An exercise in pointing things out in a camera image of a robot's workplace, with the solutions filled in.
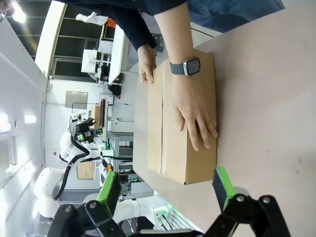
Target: beige tabletop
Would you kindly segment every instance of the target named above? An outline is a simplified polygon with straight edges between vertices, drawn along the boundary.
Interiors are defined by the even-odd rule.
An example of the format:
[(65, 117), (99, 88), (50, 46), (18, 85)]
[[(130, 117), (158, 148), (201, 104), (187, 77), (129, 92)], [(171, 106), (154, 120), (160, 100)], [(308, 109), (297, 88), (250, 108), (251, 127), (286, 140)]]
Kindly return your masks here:
[[(213, 53), (218, 165), (253, 198), (276, 197), (292, 236), (316, 232), (316, 3), (199, 45)], [(211, 181), (181, 185), (147, 169), (147, 87), (138, 84), (134, 170), (206, 231), (220, 213)], [(238, 236), (254, 236), (239, 226)]]

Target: watch face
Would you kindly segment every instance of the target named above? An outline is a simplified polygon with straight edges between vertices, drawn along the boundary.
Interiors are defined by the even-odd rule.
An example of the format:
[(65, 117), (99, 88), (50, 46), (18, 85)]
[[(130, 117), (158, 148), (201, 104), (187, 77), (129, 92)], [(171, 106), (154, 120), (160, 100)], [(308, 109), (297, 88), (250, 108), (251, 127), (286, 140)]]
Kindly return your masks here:
[(194, 75), (201, 71), (201, 63), (199, 58), (193, 58), (186, 62), (188, 75)]

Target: white cloth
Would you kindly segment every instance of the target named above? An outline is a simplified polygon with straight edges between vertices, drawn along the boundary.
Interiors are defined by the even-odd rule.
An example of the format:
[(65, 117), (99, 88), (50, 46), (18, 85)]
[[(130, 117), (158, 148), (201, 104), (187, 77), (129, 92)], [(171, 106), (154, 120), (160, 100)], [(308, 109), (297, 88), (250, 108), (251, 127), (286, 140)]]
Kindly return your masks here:
[(108, 21), (108, 17), (107, 16), (97, 16), (97, 13), (93, 12), (89, 16), (84, 16), (82, 14), (78, 14), (76, 16), (76, 20), (83, 21), (85, 23), (92, 23), (92, 24), (96, 24), (99, 26), (103, 26)]

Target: watch strap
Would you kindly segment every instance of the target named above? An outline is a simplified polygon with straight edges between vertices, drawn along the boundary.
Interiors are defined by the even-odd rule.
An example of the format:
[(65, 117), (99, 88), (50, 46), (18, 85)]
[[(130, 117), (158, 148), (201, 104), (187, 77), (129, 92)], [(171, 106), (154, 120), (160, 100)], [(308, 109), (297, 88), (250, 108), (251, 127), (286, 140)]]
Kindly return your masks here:
[(171, 72), (175, 75), (185, 75), (183, 63), (181, 64), (172, 64), (170, 63)]

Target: navy shirt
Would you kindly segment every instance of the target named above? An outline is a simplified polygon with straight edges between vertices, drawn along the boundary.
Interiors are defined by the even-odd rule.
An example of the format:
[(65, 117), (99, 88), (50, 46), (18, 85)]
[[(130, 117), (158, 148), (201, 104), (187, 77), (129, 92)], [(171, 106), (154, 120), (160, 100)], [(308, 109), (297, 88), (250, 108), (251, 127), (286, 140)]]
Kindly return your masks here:
[(139, 10), (151, 16), (172, 9), (186, 0), (58, 0), (112, 18), (137, 50), (144, 44), (156, 47), (156, 42)]

